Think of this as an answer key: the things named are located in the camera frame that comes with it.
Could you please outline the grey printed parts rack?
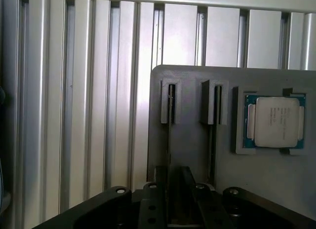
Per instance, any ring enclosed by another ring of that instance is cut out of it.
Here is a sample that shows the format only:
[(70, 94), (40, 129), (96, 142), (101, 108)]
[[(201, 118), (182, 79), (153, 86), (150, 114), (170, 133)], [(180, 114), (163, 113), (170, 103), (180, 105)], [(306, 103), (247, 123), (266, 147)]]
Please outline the grey printed parts rack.
[[(166, 164), (168, 86), (173, 85), (170, 177), (187, 166), (199, 182), (210, 177), (210, 128), (214, 89), (221, 87), (215, 187), (236, 186), (271, 196), (316, 191), (316, 71), (160, 65), (150, 78), (148, 178)], [(307, 95), (307, 140), (301, 150), (259, 150), (242, 146), (242, 103), (247, 93)]]

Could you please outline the CPU with silver lid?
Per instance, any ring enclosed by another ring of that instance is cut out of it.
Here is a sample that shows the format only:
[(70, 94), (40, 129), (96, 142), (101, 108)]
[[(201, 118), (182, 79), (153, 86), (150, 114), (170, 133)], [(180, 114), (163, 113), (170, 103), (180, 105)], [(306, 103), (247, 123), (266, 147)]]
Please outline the CPU with silver lid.
[(244, 148), (302, 149), (306, 96), (244, 97)]

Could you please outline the RAM stick seen edge-on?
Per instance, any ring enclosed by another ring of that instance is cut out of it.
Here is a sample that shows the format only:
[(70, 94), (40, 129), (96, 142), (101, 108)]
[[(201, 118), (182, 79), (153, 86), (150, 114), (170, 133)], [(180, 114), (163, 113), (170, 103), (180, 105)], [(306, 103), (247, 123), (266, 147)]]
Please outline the RAM stick seen edge-on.
[(214, 121), (210, 128), (210, 177), (209, 181), (215, 185), (215, 163), (216, 163), (216, 141), (217, 141), (217, 126), (220, 121), (221, 108), (221, 87), (216, 86), (214, 89)]
[(173, 85), (168, 86), (168, 149), (167, 149), (167, 182), (169, 182), (170, 163), (171, 163), (171, 127), (173, 118)]

